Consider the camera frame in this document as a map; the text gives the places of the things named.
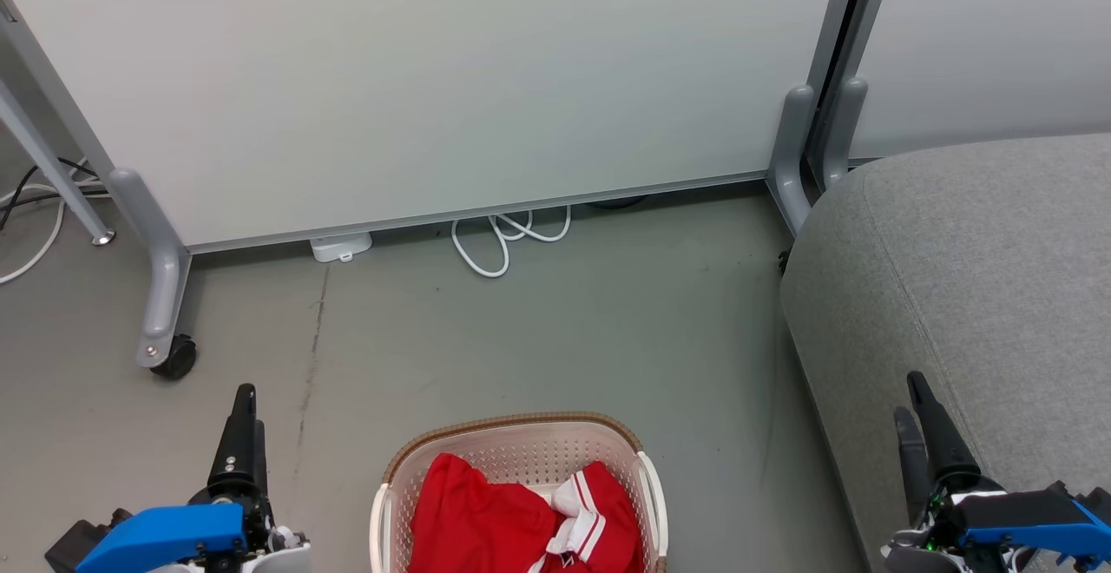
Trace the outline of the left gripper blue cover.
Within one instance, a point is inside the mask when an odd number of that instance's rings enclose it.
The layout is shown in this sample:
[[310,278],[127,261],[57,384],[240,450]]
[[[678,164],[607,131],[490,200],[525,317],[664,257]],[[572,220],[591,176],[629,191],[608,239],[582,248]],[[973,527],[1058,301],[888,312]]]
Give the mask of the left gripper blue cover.
[[46,562],[52,573],[311,573],[309,537],[273,520],[254,384],[237,388],[206,490],[186,505],[118,509],[107,524],[80,520]]

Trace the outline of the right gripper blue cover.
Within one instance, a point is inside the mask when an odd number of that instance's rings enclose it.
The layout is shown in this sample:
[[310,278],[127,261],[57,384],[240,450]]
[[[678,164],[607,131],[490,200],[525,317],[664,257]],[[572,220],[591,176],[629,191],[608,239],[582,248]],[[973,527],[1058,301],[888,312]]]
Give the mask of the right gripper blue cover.
[[905,384],[921,431],[909,408],[894,408],[893,418],[912,526],[885,543],[885,573],[1024,573],[1039,556],[1075,573],[1111,565],[1110,493],[1073,497],[1063,482],[999,489],[983,478],[924,373],[909,372]]

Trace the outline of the plain red garment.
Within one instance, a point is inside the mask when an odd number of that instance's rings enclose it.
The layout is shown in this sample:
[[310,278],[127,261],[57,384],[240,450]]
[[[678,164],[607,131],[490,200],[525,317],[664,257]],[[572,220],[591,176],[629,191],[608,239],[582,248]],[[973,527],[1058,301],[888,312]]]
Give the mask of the plain red garment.
[[536,573],[561,521],[536,491],[441,453],[417,497],[408,573]]

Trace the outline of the grey fabric sofa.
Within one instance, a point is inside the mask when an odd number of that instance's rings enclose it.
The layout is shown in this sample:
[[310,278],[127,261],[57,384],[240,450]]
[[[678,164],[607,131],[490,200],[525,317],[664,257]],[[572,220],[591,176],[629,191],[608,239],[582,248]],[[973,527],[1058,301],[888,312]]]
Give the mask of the grey fabric sofa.
[[1111,133],[855,168],[805,217],[781,301],[869,573],[909,524],[909,372],[1000,485],[1111,491]]

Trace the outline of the black caster wheel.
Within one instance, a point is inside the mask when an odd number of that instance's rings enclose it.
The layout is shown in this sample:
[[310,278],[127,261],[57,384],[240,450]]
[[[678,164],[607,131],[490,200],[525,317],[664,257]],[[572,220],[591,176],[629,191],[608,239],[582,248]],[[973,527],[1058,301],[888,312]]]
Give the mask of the black caster wheel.
[[172,339],[169,355],[161,364],[152,366],[151,372],[159,379],[180,380],[192,371],[197,359],[198,348],[194,340],[189,335],[178,334]]

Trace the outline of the grey partition leg with caster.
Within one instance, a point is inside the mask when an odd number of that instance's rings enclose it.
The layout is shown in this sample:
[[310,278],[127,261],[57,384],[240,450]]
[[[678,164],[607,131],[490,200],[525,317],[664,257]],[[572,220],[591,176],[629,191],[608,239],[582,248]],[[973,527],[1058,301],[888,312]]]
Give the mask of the grey partition leg with caster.
[[179,334],[178,316],[192,257],[138,172],[116,167],[108,174],[108,188],[150,261],[150,285],[136,363],[151,371],[169,355],[172,339]]

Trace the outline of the white power adapter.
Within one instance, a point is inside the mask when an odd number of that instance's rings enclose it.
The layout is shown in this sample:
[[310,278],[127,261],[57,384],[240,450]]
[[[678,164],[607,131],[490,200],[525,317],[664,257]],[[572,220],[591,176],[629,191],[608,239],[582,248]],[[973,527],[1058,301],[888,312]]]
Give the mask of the white power adapter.
[[349,263],[353,257],[364,253],[373,245],[372,237],[364,233],[349,235],[318,237],[309,240],[311,253],[318,263]]

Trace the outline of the white plastic laundry basket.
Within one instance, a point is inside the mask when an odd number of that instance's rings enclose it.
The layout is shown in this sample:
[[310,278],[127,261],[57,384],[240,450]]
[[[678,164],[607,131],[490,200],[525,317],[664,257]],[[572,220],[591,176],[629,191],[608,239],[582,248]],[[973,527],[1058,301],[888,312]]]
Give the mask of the white plastic laundry basket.
[[634,505],[642,565],[667,573],[669,520],[654,462],[634,432],[600,413],[526,413],[437,428],[406,443],[386,466],[369,522],[372,573],[406,573],[409,522],[437,454],[463,458],[492,483],[519,483],[550,497],[573,471],[594,461],[615,475]]

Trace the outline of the grey metal table leg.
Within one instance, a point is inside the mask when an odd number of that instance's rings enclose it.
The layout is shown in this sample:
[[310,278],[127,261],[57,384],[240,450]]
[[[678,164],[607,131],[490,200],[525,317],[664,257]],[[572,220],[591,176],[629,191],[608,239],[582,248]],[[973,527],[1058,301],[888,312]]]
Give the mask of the grey metal table leg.
[[30,118],[26,114],[23,105],[17,102],[16,96],[11,93],[3,78],[0,77],[0,121],[3,121],[10,130],[16,141],[23,147],[23,150],[38,167],[41,173],[48,179],[51,185],[56,187],[56,192],[61,200],[70,208],[71,212],[86,227],[91,237],[91,243],[96,247],[104,247],[116,238],[116,230],[107,228],[99,214],[89,204],[87,198],[81,194],[81,190],[67,174],[62,162],[51,145],[48,145],[43,135],[36,129]]

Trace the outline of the white partition panel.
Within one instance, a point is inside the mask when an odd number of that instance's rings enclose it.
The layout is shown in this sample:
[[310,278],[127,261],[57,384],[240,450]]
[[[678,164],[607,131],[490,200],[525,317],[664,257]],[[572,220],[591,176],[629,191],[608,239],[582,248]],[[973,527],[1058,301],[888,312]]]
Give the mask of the white partition panel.
[[192,250],[765,173],[830,0],[6,0]]
[[881,0],[849,155],[1111,133],[1111,0]]

